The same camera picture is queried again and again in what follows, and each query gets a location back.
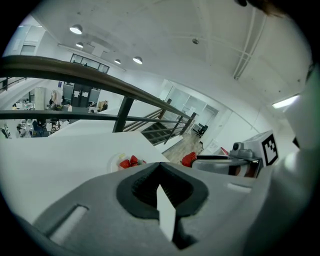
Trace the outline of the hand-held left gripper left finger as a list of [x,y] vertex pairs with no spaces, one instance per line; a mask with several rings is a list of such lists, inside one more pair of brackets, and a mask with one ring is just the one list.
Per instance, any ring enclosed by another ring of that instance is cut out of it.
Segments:
[[121,181],[158,166],[150,163],[89,179],[48,206],[33,226],[49,238],[77,207],[84,207],[84,215],[58,248],[79,256],[173,256],[179,250],[159,221],[136,218],[117,200]]

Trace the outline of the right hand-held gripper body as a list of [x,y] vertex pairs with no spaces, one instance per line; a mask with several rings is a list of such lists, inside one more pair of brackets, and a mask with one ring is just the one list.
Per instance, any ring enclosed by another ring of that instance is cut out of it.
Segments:
[[253,176],[256,178],[262,168],[271,166],[279,158],[273,130],[257,134],[243,142],[235,142],[229,156],[257,164]]

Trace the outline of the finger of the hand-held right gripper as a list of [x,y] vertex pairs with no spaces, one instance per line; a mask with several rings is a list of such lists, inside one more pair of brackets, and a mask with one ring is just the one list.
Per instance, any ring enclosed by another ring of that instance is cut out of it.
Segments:
[[228,159],[227,155],[197,155],[197,159]]
[[191,167],[200,171],[227,175],[231,164],[232,161],[229,159],[196,159]]

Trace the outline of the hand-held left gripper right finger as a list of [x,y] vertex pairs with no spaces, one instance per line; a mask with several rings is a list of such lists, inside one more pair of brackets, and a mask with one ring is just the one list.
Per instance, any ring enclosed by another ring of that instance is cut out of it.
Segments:
[[257,178],[193,170],[173,163],[161,167],[193,186],[176,209],[182,248],[162,242],[161,256],[245,256],[249,232],[266,200],[271,167]]

